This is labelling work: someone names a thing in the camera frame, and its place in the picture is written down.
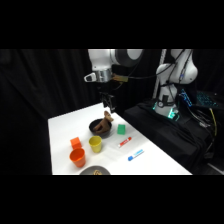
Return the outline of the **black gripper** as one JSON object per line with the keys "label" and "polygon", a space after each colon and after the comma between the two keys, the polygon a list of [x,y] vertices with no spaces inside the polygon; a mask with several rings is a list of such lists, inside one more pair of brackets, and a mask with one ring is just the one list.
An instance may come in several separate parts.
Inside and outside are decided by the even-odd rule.
{"label": "black gripper", "polygon": [[110,95],[105,92],[100,93],[100,99],[103,102],[105,108],[109,109],[111,113],[114,113],[116,110],[115,98],[113,95]]}

